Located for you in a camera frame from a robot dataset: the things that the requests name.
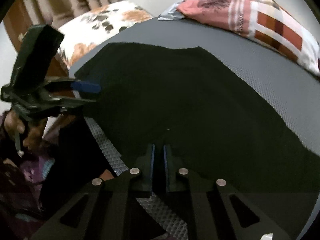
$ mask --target white floral pillow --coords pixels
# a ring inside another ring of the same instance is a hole
[[[105,40],[136,23],[151,18],[147,11],[129,1],[116,2],[94,9],[59,28],[65,38],[58,53],[70,68],[78,59]]]

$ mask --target purple clothing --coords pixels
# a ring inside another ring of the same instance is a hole
[[[48,155],[50,145],[45,142],[36,153],[25,152],[21,158],[4,129],[6,115],[7,112],[0,116],[0,216],[18,238],[24,239],[44,223],[39,219],[42,214],[39,196],[54,159]],[[6,159],[19,168],[4,164]]]

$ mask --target gray mattress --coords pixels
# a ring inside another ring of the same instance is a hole
[[[285,57],[231,32],[191,20],[158,21],[154,18],[120,32],[90,51],[72,66],[70,76],[111,42],[206,49],[261,95],[306,148],[320,155],[320,83]],[[319,210],[320,198],[298,239]]]

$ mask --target bed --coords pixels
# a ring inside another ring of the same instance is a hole
[[[319,156],[320,84],[310,73],[281,55],[233,33],[191,20],[163,22],[154,18],[122,31],[91,50],[70,68],[70,76],[83,77],[81,67],[112,42],[137,42],[172,49],[201,46],[263,97],[302,144]],[[88,124],[92,131],[99,130],[92,120]],[[268,209],[268,213],[277,214],[276,221],[280,225],[286,224],[284,226],[294,236],[293,239],[303,237],[320,210],[319,192],[312,197],[301,195],[290,203],[286,198],[270,198],[272,205],[268,208],[258,194],[251,195],[250,199],[262,210]]]

